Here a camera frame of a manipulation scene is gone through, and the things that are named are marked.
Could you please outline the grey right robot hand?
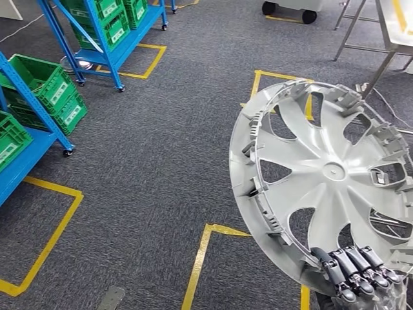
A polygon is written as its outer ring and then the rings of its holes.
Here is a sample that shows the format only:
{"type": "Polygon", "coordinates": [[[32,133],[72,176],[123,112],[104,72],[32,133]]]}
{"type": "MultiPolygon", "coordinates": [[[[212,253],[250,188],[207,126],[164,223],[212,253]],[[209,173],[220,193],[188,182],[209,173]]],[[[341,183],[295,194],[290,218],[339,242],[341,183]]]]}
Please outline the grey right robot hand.
{"type": "Polygon", "coordinates": [[[335,294],[316,293],[320,309],[411,309],[407,273],[395,271],[372,247],[354,245],[326,252],[311,249],[318,258],[335,294]]]}

